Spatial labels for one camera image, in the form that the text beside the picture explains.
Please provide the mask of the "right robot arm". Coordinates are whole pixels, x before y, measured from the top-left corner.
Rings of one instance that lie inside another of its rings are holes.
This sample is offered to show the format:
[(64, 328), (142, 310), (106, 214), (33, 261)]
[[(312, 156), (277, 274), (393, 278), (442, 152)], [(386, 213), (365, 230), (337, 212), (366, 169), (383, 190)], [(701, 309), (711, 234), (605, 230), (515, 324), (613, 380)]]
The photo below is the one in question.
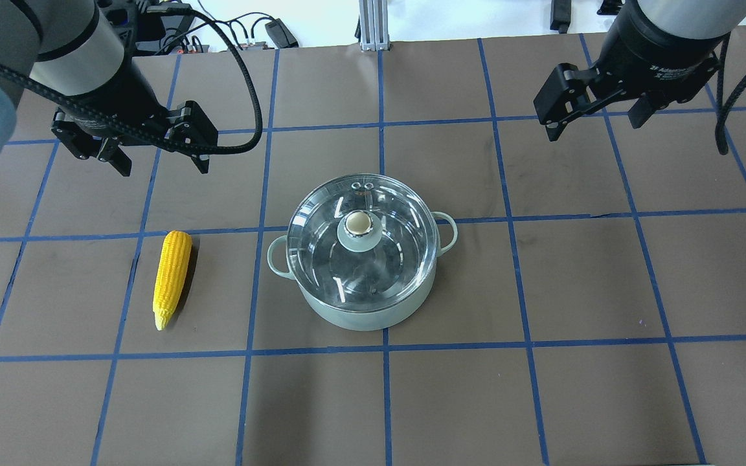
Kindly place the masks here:
[(550, 141), (609, 104), (633, 101), (639, 129), (670, 103), (691, 100), (717, 73), (716, 47), (746, 17), (746, 1), (628, 1), (607, 32), (597, 61), (580, 70), (559, 63), (534, 100)]

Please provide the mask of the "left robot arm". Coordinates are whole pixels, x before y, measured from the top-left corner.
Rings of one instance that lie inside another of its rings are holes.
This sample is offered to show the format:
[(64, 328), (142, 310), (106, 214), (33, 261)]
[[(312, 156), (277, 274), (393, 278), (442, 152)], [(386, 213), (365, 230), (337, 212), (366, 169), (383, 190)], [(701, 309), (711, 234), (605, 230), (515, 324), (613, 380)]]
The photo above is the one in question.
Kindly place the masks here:
[(80, 160), (122, 176), (124, 146), (157, 146), (189, 156), (200, 172), (218, 133), (198, 103), (160, 103), (132, 58), (140, 41), (165, 36), (164, 17), (189, 17), (184, 3), (0, 1), (0, 152), (17, 126), (23, 93), (56, 104), (51, 133)]

